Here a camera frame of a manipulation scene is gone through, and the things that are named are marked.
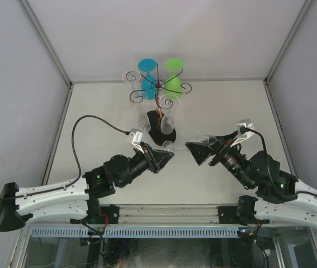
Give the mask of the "copper wire wine glass rack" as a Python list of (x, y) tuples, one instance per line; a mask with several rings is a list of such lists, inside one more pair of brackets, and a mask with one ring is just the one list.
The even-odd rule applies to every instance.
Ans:
[(166, 80), (160, 78), (159, 65), (153, 59), (141, 60), (138, 70), (128, 70), (122, 75), (122, 80), (132, 88), (130, 102), (154, 101), (154, 110), (141, 112), (141, 128), (158, 146), (175, 142), (172, 109), (179, 106), (182, 95), (192, 91), (190, 83), (181, 81), (184, 68), (181, 59), (168, 59), (164, 66), (172, 73)]

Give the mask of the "green plastic wine glass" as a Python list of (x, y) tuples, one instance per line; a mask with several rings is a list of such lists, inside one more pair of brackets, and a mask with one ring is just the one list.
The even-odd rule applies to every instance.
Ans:
[(172, 75), (165, 82), (166, 93), (175, 94), (178, 98), (182, 95), (181, 79), (179, 77), (184, 67), (181, 59), (171, 58), (165, 62), (165, 68), (172, 72)]

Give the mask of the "blue plastic wine glass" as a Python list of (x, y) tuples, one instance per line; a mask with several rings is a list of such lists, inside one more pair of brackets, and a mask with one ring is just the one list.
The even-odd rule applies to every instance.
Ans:
[(155, 95), (154, 84), (155, 77), (152, 76), (152, 72), (156, 69), (157, 62), (153, 59), (142, 59), (138, 63), (138, 68), (141, 72), (146, 73), (143, 75), (141, 82), (141, 93), (143, 97), (148, 100), (153, 100)]

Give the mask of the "clear champagne flute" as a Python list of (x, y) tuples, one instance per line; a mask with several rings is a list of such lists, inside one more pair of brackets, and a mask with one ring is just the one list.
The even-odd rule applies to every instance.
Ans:
[(128, 71), (125, 71), (125, 72), (122, 74), (122, 80), (123, 80), (125, 83), (135, 84), (135, 83), (140, 82), (140, 80), (141, 80), (141, 74), (140, 74), (140, 72), (137, 71), (137, 70), (128, 70)]

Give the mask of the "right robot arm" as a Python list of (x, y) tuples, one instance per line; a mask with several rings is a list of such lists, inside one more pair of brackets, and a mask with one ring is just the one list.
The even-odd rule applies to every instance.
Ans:
[(265, 140), (261, 151), (250, 159), (241, 153), (241, 143), (256, 130), (240, 127), (237, 131), (214, 136), (206, 141), (187, 141), (186, 148), (195, 162), (209, 166), (221, 164), (246, 190), (255, 195), (239, 197), (237, 219), (291, 222), (317, 228), (317, 190), (296, 176), (280, 169), (280, 163), (268, 153)]

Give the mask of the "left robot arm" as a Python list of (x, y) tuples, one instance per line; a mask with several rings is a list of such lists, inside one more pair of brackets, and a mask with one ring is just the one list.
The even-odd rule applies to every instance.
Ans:
[(102, 166), (77, 179), (36, 187), (4, 185), (0, 194), (0, 232), (23, 228), (36, 221), (88, 221), (101, 219), (99, 199), (113, 195), (145, 171), (159, 173), (174, 153), (156, 150), (147, 143), (135, 149), (133, 157), (115, 155)]

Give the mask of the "aluminium front rail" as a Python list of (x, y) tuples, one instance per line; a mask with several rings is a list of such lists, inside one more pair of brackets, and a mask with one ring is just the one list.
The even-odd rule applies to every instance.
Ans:
[[(217, 208), (219, 206), (234, 204), (130, 204), (116, 205), (120, 207), (118, 225), (218, 225), (219, 216)], [(98, 223), (99, 216), (94, 217), (91, 223)], [(239, 221), (239, 224), (255, 224), (253, 218)]]

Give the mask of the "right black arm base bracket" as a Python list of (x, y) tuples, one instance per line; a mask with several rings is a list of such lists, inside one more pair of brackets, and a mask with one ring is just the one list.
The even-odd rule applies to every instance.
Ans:
[(239, 224), (239, 216), (237, 215), (237, 206), (225, 205), (217, 208), (220, 224)]

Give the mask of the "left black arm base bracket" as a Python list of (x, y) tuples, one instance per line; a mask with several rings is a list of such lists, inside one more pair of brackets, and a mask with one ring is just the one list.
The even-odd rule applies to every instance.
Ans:
[(120, 207), (116, 205), (104, 205), (101, 207), (102, 215), (99, 217), (98, 223), (118, 224), (120, 216)]

